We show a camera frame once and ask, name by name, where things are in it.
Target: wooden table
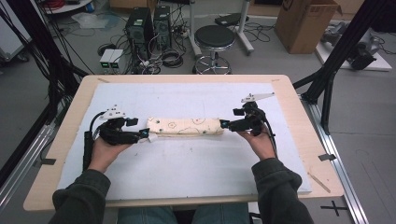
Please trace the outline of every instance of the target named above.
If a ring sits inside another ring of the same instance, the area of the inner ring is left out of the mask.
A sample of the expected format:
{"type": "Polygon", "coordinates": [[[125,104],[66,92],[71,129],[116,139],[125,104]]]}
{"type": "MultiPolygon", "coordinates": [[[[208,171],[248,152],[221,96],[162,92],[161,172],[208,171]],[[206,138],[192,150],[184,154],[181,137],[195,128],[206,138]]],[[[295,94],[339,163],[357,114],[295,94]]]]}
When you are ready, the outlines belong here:
{"type": "MultiPolygon", "coordinates": [[[[271,83],[279,104],[289,125],[294,143],[298,148],[304,168],[308,172],[312,192],[301,194],[300,198],[340,197],[343,187],[329,161],[321,161],[318,156],[325,154],[309,117],[298,98],[291,82],[283,75],[232,75],[232,76],[89,76],[85,77],[70,105],[47,158],[56,159],[54,165],[43,165],[24,202],[28,211],[52,210],[52,193],[56,190],[67,153],[75,141],[78,127],[90,105],[96,86],[99,83],[271,83]]],[[[147,206],[178,205],[200,203],[254,202],[257,195],[240,197],[209,197],[161,200],[139,200],[107,203],[106,206],[147,206]]]]}

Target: hand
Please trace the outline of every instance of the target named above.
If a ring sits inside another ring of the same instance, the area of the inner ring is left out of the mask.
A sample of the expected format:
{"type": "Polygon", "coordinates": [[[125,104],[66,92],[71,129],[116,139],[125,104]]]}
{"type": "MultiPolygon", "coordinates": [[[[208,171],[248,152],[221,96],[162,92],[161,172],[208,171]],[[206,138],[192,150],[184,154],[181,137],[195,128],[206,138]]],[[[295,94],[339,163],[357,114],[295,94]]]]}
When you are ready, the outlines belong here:
{"type": "Polygon", "coordinates": [[[131,145],[111,146],[101,137],[93,143],[92,159],[88,169],[104,173],[107,167],[119,156],[119,154],[131,145]]]}
{"type": "Polygon", "coordinates": [[[238,132],[250,144],[253,151],[260,158],[261,161],[268,158],[275,158],[276,154],[272,145],[270,136],[266,129],[262,126],[262,133],[254,136],[248,132],[238,132]]]}

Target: person's left hand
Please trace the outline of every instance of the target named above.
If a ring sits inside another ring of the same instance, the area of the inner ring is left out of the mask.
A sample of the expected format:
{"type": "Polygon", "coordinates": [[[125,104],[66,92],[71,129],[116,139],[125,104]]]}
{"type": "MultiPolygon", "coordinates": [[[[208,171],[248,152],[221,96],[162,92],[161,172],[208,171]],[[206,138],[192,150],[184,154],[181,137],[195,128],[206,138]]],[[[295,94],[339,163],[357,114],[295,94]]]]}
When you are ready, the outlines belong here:
{"type": "Polygon", "coordinates": [[[93,143],[92,159],[88,169],[104,173],[107,167],[119,156],[119,154],[131,145],[111,146],[101,137],[93,143]]]}

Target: folded cloth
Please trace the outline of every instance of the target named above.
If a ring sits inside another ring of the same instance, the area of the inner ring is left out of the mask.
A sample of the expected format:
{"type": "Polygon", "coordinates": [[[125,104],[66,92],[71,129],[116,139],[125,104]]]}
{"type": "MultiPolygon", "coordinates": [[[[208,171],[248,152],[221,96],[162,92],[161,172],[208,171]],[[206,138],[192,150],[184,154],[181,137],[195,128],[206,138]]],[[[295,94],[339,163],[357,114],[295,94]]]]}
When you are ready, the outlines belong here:
{"type": "Polygon", "coordinates": [[[147,127],[158,136],[199,136],[224,132],[219,119],[148,118],[147,127]]]}

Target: sweater cuff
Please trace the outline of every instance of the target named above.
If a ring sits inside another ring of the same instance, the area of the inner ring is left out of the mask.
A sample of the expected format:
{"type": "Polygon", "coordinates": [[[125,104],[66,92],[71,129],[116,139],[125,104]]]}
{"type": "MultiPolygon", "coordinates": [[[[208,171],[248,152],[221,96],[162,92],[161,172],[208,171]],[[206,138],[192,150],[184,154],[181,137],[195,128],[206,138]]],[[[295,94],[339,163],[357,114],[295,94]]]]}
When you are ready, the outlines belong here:
{"type": "Polygon", "coordinates": [[[107,176],[99,171],[86,170],[76,179],[73,185],[89,186],[99,190],[99,192],[101,192],[106,197],[111,182],[107,176]]]}
{"type": "Polygon", "coordinates": [[[251,171],[253,172],[256,181],[272,173],[284,170],[287,170],[287,168],[277,158],[269,158],[259,161],[251,167],[251,171]]]}

